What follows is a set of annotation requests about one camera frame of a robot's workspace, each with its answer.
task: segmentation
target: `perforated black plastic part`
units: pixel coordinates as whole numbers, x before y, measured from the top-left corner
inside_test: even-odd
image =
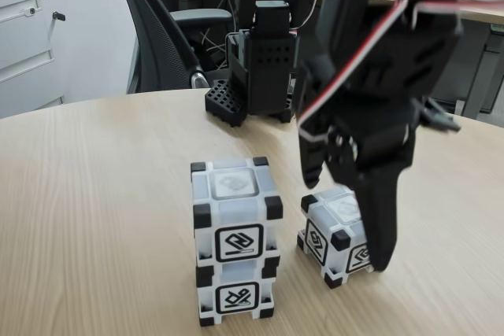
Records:
[[[227,80],[214,80],[212,89],[205,95],[205,109],[231,126],[239,126],[246,118],[246,104],[237,88]]]
[[[287,124],[292,120],[292,95],[287,95],[285,109],[281,113],[273,114],[272,117],[278,119],[282,124]]]

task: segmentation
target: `robotic arm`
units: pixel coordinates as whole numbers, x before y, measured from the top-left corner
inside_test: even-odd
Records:
[[[324,0],[317,52],[296,64],[293,107],[303,179],[315,187],[325,163],[337,183],[355,191],[378,271],[394,251],[397,182],[413,162],[418,125],[458,130],[427,96],[461,34],[460,20],[419,13],[423,1],[398,0],[391,9],[369,0]],[[288,0],[290,29],[302,23],[310,2]],[[236,3],[240,29],[261,31],[265,10],[255,0]],[[297,40],[286,28],[262,37]]]

